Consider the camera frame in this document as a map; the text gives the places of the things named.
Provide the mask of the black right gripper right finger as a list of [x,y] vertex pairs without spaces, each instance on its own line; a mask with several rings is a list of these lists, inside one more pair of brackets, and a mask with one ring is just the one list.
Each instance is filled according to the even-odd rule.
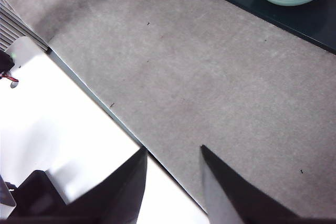
[[249,183],[207,146],[201,146],[202,184],[210,223],[335,223],[305,218]]

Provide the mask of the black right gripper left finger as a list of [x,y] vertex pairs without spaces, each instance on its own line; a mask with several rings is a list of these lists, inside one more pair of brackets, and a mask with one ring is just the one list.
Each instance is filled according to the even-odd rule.
[[147,150],[139,149],[94,188],[65,206],[75,223],[136,223],[146,183]]

